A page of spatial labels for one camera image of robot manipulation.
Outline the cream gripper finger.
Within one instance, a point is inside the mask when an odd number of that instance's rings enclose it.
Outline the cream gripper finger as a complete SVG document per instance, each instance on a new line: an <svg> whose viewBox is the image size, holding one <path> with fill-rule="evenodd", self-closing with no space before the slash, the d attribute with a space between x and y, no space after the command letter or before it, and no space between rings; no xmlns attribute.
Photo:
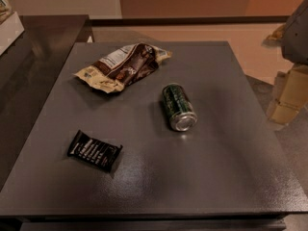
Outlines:
<svg viewBox="0 0 308 231"><path fill-rule="evenodd" d="M272 122L290 123L308 103L308 66L295 64L287 73L278 71L267 117Z"/></svg>

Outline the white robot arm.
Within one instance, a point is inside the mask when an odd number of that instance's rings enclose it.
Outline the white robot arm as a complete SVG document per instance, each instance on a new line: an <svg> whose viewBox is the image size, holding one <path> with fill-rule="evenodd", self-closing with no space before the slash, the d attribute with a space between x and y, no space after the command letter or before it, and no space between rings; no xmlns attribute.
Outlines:
<svg viewBox="0 0 308 231"><path fill-rule="evenodd" d="M294 65L287 73L277 73L267 116L285 125L308 103L308 0L303 0L288 18L281 52Z"/></svg>

